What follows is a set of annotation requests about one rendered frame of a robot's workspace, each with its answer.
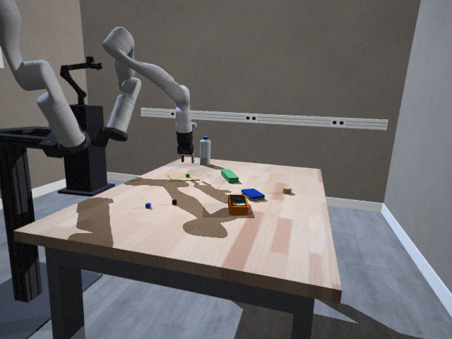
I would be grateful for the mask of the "orange digital multimeter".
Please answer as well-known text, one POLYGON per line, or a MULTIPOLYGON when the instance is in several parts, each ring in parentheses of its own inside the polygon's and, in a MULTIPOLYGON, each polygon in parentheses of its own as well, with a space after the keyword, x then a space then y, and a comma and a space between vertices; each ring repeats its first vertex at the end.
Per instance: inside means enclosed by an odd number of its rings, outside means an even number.
POLYGON ((245 195, 228 195, 228 208, 230 215, 249 214, 249 204, 245 195))

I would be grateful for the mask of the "tan square mat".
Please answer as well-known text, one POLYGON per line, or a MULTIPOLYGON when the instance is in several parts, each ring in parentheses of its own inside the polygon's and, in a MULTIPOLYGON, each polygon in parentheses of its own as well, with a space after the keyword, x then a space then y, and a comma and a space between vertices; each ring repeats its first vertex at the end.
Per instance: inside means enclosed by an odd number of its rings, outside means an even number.
POLYGON ((200 180, 194 173, 167 174, 172 182, 196 181, 200 180), (189 177, 186 177, 189 174, 189 177))

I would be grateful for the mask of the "green rectangular box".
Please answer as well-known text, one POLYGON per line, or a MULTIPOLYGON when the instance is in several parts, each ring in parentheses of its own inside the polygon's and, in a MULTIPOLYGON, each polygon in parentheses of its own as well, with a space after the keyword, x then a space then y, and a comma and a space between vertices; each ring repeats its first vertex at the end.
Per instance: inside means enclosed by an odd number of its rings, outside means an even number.
POLYGON ((239 177, 230 169, 222 169, 221 175, 229 182, 229 183, 239 183, 239 177))

